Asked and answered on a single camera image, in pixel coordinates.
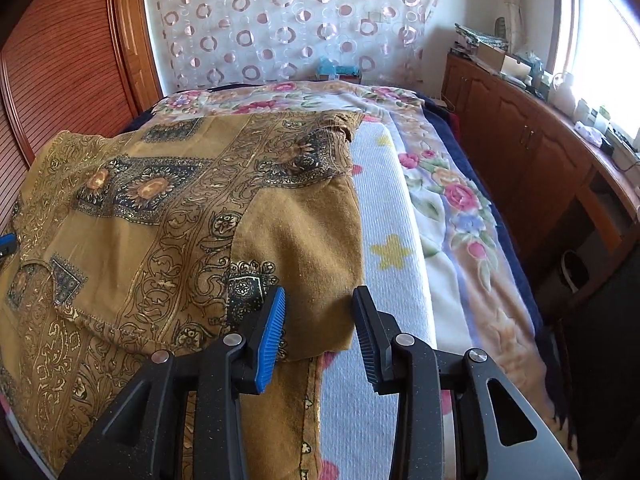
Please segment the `mustard patterned garment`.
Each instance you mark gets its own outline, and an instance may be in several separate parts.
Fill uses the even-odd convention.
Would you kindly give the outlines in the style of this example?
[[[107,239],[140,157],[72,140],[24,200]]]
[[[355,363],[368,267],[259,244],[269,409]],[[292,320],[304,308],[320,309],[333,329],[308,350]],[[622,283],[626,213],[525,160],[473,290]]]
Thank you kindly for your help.
[[[58,474],[143,360],[185,356],[281,286],[273,380],[241,402],[254,479],[320,476],[322,358],[346,350],[362,282],[350,110],[210,115],[37,156],[1,266],[1,390]]]

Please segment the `white flower-print blanket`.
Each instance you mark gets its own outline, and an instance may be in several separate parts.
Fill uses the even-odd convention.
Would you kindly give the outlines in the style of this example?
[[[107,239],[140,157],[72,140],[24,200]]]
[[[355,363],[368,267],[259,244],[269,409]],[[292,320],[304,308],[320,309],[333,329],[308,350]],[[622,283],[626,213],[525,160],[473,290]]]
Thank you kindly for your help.
[[[428,344],[435,321],[416,218],[393,136],[363,122],[350,146],[362,225],[363,283],[375,307]],[[398,397],[367,381],[359,344],[329,356],[320,403],[320,476],[385,479],[390,474]]]

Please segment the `floral bed quilt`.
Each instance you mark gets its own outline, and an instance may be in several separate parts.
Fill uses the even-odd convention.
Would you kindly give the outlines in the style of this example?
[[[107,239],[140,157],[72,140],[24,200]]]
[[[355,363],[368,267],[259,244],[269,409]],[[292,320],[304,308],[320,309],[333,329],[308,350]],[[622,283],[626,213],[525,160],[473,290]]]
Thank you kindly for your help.
[[[567,407],[551,342],[510,236],[454,138],[446,110],[411,90],[280,82],[166,96],[135,127],[208,115],[356,110],[393,136],[420,235],[440,350],[485,349],[558,436]]]

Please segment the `wooden wardrobe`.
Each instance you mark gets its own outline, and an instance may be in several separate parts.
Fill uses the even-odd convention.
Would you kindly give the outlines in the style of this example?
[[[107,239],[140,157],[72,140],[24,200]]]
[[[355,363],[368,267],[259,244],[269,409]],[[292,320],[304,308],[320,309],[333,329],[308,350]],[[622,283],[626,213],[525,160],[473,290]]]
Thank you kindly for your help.
[[[1,0],[1,218],[52,136],[114,136],[161,96],[144,0]]]

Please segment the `long wooden cabinet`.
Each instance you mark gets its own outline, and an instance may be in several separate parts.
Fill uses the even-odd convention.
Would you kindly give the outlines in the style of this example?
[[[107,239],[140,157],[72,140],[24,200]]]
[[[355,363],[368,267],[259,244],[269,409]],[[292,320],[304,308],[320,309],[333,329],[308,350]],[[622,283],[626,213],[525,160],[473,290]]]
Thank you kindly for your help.
[[[564,252],[582,250],[593,294],[639,240],[639,197],[612,159],[556,110],[449,53],[442,98],[460,119],[460,143],[497,205],[530,284]]]

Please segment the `circle-pattern sheer curtain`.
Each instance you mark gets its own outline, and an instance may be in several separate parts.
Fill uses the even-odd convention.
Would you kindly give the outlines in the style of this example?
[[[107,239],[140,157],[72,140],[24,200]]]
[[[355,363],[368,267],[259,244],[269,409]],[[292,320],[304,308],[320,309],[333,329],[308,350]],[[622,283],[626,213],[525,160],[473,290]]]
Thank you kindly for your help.
[[[415,86],[437,0],[144,0],[163,92],[308,80]]]

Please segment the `blue tissue box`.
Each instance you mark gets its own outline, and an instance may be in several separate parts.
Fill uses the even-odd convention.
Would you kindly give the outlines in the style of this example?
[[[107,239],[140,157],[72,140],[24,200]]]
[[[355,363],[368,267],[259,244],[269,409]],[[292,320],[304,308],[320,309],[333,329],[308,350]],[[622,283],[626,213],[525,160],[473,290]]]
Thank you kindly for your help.
[[[342,80],[360,84],[361,70],[358,66],[341,65],[329,58],[320,58],[314,74],[317,80]]]

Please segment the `white bottle on cabinet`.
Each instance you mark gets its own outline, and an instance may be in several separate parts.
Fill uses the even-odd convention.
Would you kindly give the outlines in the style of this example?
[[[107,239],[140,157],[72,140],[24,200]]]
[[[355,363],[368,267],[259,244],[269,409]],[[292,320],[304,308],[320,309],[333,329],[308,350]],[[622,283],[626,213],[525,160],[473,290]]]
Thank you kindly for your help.
[[[573,92],[574,75],[565,73],[557,74],[553,78],[552,88],[549,93],[549,103],[566,117],[572,117],[576,110],[576,98]]]

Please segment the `cardboard box on cabinet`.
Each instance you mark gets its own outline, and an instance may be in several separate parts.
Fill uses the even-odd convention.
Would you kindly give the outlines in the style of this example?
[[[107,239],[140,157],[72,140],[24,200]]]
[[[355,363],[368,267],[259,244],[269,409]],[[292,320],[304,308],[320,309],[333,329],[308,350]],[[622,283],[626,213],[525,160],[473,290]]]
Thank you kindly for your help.
[[[496,73],[500,73],[503,68],[506,52],[491,44],[480,42],[476,49],[476,62],[481,66],[488,67]]]

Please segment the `window with wooden frame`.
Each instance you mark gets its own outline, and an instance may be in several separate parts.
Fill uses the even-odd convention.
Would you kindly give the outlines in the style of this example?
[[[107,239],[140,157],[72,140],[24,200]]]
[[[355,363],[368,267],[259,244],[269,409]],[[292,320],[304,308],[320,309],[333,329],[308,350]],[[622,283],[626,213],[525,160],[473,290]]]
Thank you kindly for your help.
[[[620,0],[560,0],[554,70],[639,148],[639,23]]]

